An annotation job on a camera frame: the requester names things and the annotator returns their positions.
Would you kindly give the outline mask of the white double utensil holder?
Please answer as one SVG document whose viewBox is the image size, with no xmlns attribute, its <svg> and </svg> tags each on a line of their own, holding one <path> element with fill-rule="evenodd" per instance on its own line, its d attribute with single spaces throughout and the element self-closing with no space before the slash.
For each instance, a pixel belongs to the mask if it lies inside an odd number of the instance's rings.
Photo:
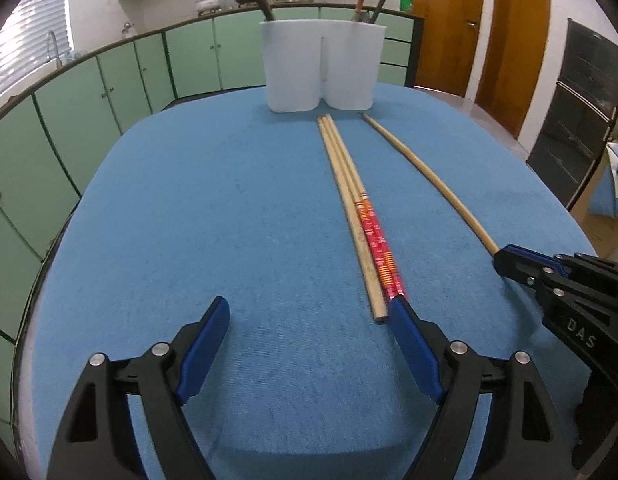
<svg viewBox="0 0 618 480">
<path fill-rule="evenodd" d="M 274 113 L 369 110 L 386 28 L 324 18 L 260 24 L 266 102 Z"/>
</svg>

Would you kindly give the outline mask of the window blinds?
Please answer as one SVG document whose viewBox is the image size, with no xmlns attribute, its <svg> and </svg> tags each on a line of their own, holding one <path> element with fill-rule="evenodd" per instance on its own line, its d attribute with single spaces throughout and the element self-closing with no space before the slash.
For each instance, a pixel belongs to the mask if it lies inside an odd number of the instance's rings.
<svg viewBox="0 0 618 480">
<path fill-rule="evenodd" d="M 52 30 L 60 54 L 71 49 L 66 0 L 20 0 L 0 31 L 0 95 L 47 61 Z"/>
</svg>

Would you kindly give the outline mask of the chrome sink faucet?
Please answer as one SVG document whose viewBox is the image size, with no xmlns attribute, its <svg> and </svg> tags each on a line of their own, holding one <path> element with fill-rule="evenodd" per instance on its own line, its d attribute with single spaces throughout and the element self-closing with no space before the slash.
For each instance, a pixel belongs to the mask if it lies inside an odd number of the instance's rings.
<svg viewBox="0 0 618 480">
<path fill-rule="evenodd" d="M 46 54 L 47 61 L 54 62 L 55 67 L 59 70 L 62 67 L 62 59 L 60 58 L 59 44 L 56 34 L 50 30 L 46 36 Z"/>
</svg>

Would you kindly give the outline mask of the white pot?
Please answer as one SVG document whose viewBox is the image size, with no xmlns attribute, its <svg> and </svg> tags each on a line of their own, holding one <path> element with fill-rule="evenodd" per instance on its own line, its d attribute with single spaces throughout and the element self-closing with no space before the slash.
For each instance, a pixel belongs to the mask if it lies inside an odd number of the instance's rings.
<svg viewBox="0 0 618 480">
<path fill-rule="evenodd" d="M 221 0 L 194 0 L 198 14 L 214 13 L 222 10 Z"/>
</svg>

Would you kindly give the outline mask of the blue table cloth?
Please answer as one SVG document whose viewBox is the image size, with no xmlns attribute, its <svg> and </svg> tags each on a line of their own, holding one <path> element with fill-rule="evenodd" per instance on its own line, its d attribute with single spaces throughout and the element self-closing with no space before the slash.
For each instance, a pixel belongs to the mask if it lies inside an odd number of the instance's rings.
<svg viewBox="0 0 618 480">
<path fill-rule="evenodd" d="M 484 356 L 528 352 L 569 443 L 588 369 L 495 273 L 474 233 L 379 134 L 435 171 L 499 245 L 588 252 L 537 175 L 471 119 L 382 84 L 367 118 L 335 114 L 410 304 Z M 98 168 L 41 290 L 21 373 L 20 437 L 44 478 L 88 358 L 134 358 L 224 297 L 231 323 L 184 413 L 220 479 L 399 479 L 436 407 L 364 281 L 314 113 L 275 114 L 260 89 L 150 116 Z"/>
</svg>

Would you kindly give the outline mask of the black chopstick in holder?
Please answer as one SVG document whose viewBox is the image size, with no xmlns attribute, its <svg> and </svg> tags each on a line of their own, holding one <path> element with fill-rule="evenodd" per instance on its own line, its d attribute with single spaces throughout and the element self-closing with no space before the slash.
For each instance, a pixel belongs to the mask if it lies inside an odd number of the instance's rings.
<svg viewBox="0 0 618 480">
<path fill-rule="evenodd" d="M 379 14 L 380 12 L 382 12 L 382 9 L 385 6 L 387 0 L 378 0 L 377 6 L 375 6 L 375 9 L 370 17 L 370 19 L 368 20 L 368 24 L 375 24 L 379 18 Z"/>
</svg>

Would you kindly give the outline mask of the black oven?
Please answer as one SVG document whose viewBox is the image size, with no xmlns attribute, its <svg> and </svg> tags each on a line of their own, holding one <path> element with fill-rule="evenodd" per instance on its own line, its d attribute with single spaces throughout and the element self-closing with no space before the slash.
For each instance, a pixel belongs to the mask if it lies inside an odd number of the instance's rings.
<svg viewBox="0 0 618 480">
<path fill-rule="evenodd" d="M 569 208 L 600 161 L 618 112 L 618 46 L 568 21 L 563 63 L 527 165 Z"/>
</svg>

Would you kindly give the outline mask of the wooden door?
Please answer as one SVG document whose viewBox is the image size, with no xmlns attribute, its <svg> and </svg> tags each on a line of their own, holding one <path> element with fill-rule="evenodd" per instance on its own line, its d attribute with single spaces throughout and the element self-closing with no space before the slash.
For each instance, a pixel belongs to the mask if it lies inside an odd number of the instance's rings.
<svg viewBox="0 0 618 480">
<path fill-rule="evenodd" d="M 550 15 L 551 0 L 494 0 L 476 103 L 513 138 L 536 91 Z"/>
<path fill-rule="evenodd" d="M 424 20 L 415 83 L 464 96 L 472 72 L 484 0 L 414 0 Z"/>
</svg>

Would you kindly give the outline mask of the green lower kitchen cabinets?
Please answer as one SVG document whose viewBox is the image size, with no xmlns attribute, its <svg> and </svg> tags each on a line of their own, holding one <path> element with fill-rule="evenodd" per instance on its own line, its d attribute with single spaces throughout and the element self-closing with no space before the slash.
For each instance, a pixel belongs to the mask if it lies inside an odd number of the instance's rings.
<svg viewBox="0 0 618 480">
<path fill-rule="evenodd" d="M 78 362 L 115 356 L 216 295 L 366 307 L 310 119 L 210 55 L 244 11 L 117 44 L 0 113 L 0 422 L 51 452 Z"/>
</svg>

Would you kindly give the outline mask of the plain wooden chopstick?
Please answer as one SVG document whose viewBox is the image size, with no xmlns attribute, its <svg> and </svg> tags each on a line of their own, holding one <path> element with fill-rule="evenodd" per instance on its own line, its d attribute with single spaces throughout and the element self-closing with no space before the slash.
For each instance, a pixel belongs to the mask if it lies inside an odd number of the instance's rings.
<svg viewBox="0 0 618 480">
<path fill-rule="evenodd" d="M 370 246 L 367 244 L 366 235 L 356 206 L 356 191 L 354 190 L 350 171 L 344 156 L 341 154 L 340 144 L 336 139 L 333 128 L 326 115 L 318 118 L 318 128 L 325 145 L 330 166 L 335 176 L 336 184 L 345 208 L 349 229 L 352 235 L 356 255 L 363 275 L 368 302 L 371 307 L 372 318 L 375 323 L 383 323 L 388 318 L 388 311 L 382 284 L 376 272 Z"/>
<path fill-rule="evenodd" d="M 371 116 L 366 113 L 363 113 L 361 117 L 364 122 L 377 131 L 426 178 L 426 180 L 444 197 L 444 199 L 468 225 L 469 229 L 475 234 L 482 246 L 487 249 L 487 252 L 494 256 L 499 250 L 498 244 L 495 243 L 495 240 L 489 235 L 479 220 L 464 205 L 458 196 L 456 196 L 455 193 L 443 182 L 443 180 L 440 179 L 406 144 L 398 139 L 387 128 L 381 125 L 376 119 L 371 118 Z"/>
</svg>

